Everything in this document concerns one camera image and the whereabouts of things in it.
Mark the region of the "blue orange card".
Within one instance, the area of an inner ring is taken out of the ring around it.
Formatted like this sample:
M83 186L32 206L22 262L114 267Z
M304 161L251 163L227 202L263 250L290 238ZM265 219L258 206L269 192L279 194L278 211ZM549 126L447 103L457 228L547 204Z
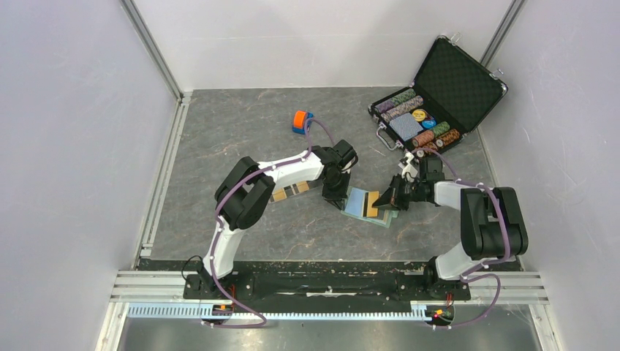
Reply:
M304 110L298 110L292 120L292 131L299 135L305 135L309 126L311 125L311 120L313 119L314 114Z

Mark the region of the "clear tray with cards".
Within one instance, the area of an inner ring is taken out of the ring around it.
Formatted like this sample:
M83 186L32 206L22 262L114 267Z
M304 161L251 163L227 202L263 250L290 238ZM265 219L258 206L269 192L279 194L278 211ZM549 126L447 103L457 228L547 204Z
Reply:
M282 200L286 200L288 197L292 197L292 196L307 192L310 190L310 188L311 188L311 183L309 183L308 181L302 181L296 184L292 184L290 186L286 186L281 189L276 189L270 196L270 199L268 202L276 203Z

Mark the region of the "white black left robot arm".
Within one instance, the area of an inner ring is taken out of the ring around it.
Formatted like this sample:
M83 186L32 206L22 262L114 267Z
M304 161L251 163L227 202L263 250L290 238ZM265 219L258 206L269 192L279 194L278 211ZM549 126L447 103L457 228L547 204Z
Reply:
M271 162L240 159L216 190L216 228L203 259L201 287L212 298L230 288L235 254L245 230L265 212L274 191L308 181L322 182L322 198L344 209L353 166L359 158L345 140L334 146L312 146L297 155Z

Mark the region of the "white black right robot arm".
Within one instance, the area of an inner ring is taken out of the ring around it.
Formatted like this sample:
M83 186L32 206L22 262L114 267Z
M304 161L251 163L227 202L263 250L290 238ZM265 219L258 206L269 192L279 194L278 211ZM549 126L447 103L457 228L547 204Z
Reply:
M372 204L382 210L406 211L410 203L425 202L459 212L459 243L431 258L423 272L423 291L431 298L443 297L451 290L452 282L465 282L471 273L522 255L529 247L513 188L448 180L443 168L437 157L422 159L417 174L405 167Z

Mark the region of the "green card holder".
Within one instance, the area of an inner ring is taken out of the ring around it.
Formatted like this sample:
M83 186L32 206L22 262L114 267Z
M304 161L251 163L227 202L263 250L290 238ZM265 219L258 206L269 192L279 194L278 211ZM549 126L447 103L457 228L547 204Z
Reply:
M379 196L379 191L366 191L350 186L341 213L354 219L389 228L391 222L398 217L398 213L374 207L373 204Z

